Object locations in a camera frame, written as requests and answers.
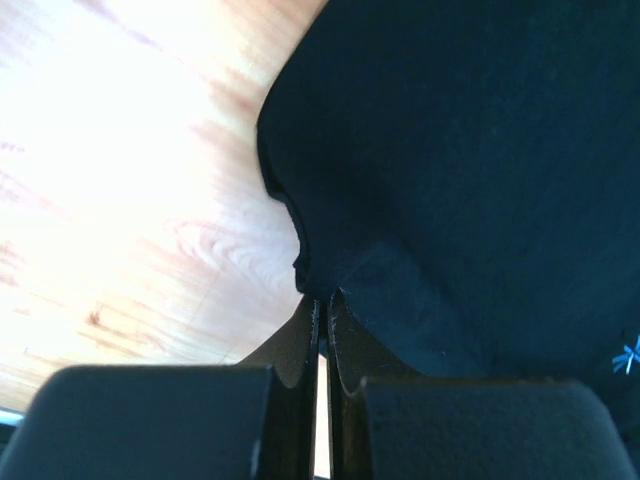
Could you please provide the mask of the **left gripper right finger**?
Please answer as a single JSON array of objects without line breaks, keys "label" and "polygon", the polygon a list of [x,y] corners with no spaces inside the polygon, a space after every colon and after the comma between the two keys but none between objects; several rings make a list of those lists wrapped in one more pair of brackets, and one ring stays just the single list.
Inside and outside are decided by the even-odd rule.
[{"label": "left gripper right finger", "polygon": [[327,308],[335,479],[634,479],[602,402],[572,381],[438,378],[396,357],[342,293]]}]

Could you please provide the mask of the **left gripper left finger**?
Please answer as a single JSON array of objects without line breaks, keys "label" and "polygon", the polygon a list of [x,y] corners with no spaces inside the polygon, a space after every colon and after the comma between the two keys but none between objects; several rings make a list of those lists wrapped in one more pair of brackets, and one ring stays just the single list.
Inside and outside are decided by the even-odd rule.
[{"label": "left gripper left finger", "polygon": [[82,365],[40,388],[5,479],[309,479],[320,306],[234,365]]}]

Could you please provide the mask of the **black t shirt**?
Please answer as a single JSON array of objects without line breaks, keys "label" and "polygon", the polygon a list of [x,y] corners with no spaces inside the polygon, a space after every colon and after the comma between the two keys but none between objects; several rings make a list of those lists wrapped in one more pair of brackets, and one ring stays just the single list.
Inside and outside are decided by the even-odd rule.
[{"label": "black t shirt", "polygon": [[639,5],[330,1],[257,124],[298,290],[429,375],[575,378],[639,437]]}]

